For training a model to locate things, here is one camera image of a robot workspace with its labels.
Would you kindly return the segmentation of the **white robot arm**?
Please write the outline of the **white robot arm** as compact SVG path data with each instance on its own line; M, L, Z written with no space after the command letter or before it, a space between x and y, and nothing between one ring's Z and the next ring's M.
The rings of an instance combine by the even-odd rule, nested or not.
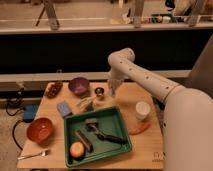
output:
M108 85L112 92L126 77L165 105L164 171L213 171L213 98L134 64L130 48L111 53Z

